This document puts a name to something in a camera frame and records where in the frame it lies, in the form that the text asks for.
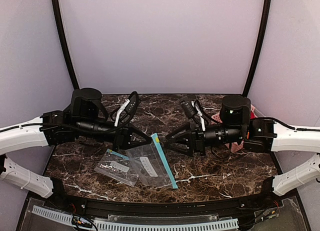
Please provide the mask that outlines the large clear zip bag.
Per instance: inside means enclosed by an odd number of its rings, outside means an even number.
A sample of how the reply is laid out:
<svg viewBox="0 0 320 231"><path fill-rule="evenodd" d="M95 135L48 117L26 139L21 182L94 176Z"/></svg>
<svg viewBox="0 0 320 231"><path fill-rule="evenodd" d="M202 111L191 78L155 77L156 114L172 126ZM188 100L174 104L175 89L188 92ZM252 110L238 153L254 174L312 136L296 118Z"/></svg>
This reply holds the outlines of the large clear zip bag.
<svg viewBox="0 0 320 231"><path fill-rule="evenodd" d="M177 189L178 185L163 151L158 134L152 134L151 138L151 143L126 151L133 170L143 186Z"/></svg>

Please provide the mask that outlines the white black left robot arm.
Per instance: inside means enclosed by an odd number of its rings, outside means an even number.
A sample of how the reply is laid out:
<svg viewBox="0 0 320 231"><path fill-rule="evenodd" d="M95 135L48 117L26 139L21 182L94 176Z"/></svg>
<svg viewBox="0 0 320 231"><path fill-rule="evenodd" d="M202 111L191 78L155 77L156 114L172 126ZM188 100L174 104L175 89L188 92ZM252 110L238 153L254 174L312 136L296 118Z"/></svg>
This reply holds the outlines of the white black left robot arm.
<svg viewBox="0 0 320 231"><path fill-rule="evenodd" d="M1 180L45 199L63 198L62 181L36 174L16 164L7 154L27 148L57 146L80 137L111 143L115 151L150 144L152 138L131 124L139 104L139 95L134 91L116 110L114 121L109 121L102 93L94 88L81 88L73 91L70 104L64 110L46 112L30 121L1 128Z"/></svg>

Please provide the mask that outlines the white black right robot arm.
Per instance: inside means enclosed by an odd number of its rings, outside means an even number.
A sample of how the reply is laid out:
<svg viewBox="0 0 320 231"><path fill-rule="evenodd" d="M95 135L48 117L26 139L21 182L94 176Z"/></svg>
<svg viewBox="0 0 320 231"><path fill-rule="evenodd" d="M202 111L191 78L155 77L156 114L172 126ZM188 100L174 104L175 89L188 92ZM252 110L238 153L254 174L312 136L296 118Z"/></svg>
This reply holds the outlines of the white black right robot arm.
<svg viewBox="0 0 320 231"><path fill-rule="evenodd" d="M254 153L298 151L313 152L306 162L280 175L263 181L262 190L283 196L293 189L320 178L320 129L319 127L294 127L272 117L251 117L251 101L238 94L223 97L219 112L220 120L207 125L204 118L212 119L198 100L181 100L187 122L165 137L167 149L189 157L206 148L237 143Z"/></svg>

